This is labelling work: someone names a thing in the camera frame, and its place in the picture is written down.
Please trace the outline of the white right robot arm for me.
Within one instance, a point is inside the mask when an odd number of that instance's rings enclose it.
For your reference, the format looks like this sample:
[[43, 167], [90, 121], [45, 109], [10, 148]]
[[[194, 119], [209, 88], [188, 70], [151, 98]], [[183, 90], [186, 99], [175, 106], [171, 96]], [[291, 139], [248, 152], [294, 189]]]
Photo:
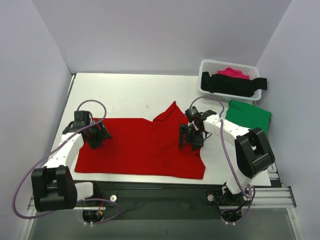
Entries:
[[232, 173], [232, 178], [222, 188], [222, 200], [233, 204], [239, 199], [240, 193], [250, 198], [245, 188], [249, 188], [252, 180], [275, 162], [275, 155], [264, 130], [239, 126], [212, 110], [199, 112], [195, 106], [188, 108], [185, 116], [188, 124], [179, 127], [178, 147], [181, 149], [187, 143], [195, 151], [204, 146], [204, 134], [220, 137]]

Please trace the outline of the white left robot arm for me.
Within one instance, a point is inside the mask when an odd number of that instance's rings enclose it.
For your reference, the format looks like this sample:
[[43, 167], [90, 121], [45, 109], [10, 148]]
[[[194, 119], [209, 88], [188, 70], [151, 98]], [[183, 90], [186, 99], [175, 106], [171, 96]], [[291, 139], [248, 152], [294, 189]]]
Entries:
[[85, 144], [95, 150], [111, 137], [102, 121], [94, 121], [89, 111], [75, 111], [74, 120], [62, 132], [57, 151], [43, 167], [35, 168], [31, 173], [36, 210], [69, 210], [81, 200], [90, 206], [97, 205], [101, 201], [101, 193], [95, 184], [90, 181], [76, 183], [69, 166]]

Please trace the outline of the red t shirt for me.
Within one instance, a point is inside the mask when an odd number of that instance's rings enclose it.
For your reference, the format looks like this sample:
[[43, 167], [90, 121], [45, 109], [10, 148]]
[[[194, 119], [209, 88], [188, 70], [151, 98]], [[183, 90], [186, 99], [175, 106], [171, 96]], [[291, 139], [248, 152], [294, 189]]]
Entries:
[[106, 118], [103, 124], [111, 138], [96, 149], [85, 143], [74, 171], [201, 180], [206, 167], [200, 150], [192, 150], [188, 143], [179, 148], [180, 125], [187, 122], [176, 102], [153, 120]]

